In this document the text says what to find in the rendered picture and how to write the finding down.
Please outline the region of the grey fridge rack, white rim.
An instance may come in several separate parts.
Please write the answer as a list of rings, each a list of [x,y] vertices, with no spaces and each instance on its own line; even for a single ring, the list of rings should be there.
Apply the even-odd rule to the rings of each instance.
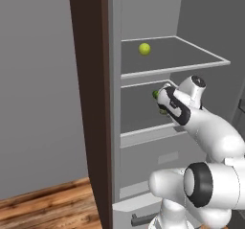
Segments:
[[[154,90],[166,83],[174,86],[171,80],[162,80],[123,87],[121,91],[121,137],[175,135],[184,132],[172,120],[160,113],[160,108],[152,96]]]
[[[139,46],[148,43],[147,56]],[[122,41],[122,80],[155,80],[164,74],[230,65],[231,62],[177,35]]]

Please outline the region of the green cucumber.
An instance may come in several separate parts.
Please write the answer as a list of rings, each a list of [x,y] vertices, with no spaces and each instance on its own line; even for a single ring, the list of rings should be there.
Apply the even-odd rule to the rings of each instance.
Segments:
[[[165,100],[164,100],[165,95],[166,93],[164,90],[160,90],[160,91],[155,90],[152,92],[152,96],[156,100],[159,106],[160,113],[163,115],[167,115],[167,108],[165,106]]]

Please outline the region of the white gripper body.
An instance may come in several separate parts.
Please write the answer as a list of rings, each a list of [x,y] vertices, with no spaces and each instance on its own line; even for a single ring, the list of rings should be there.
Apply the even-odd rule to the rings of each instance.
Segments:
[[[174,93],[175,88],[170,84],[166,84],[159,90],[157,104],[163,111],[173,111],[175,109]]]

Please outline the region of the grey fridge crisper drawer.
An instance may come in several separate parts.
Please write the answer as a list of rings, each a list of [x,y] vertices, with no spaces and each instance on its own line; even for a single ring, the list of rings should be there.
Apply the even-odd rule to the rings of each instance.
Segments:
[[[205,159],[206,153],[187,133],[123,148],[120,198],[146,192],[147,180],[154,171],[184,168]]]

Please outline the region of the grey fridge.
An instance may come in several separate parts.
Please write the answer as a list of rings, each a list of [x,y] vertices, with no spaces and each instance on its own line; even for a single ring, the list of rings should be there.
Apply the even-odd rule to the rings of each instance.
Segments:
[[[160,205],[150,174],[206,157],[151,93],[198,75],[204,106],[232,122],[245,87],[245,0],[109,0],[109,39],[113,229],[145,229],[129,220]]]

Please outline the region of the yellow-green round fruit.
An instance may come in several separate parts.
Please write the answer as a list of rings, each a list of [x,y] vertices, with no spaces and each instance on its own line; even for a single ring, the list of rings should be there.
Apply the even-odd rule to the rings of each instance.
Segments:
[[[151,51],[151,47],[148,43],[142,43],[139,46],[139,52],[143,56],[147,56],[150,53],[150,51]]]

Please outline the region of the brown fridge side panel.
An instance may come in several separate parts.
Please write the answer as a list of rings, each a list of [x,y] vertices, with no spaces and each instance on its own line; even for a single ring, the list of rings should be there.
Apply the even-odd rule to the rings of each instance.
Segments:
[[[108,0],[70,0],[83,133],[102,229],[113,229]]]

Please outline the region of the grey freezer drawer front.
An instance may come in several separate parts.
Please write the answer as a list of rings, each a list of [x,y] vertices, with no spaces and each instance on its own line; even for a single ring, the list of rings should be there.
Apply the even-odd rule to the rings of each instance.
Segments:
[[[151,193],[135,196],[113,205],[113,229],[148,229],[149,223],[133,226],[132,215],[138,218],[157,214],[160,211],[162,199]]]

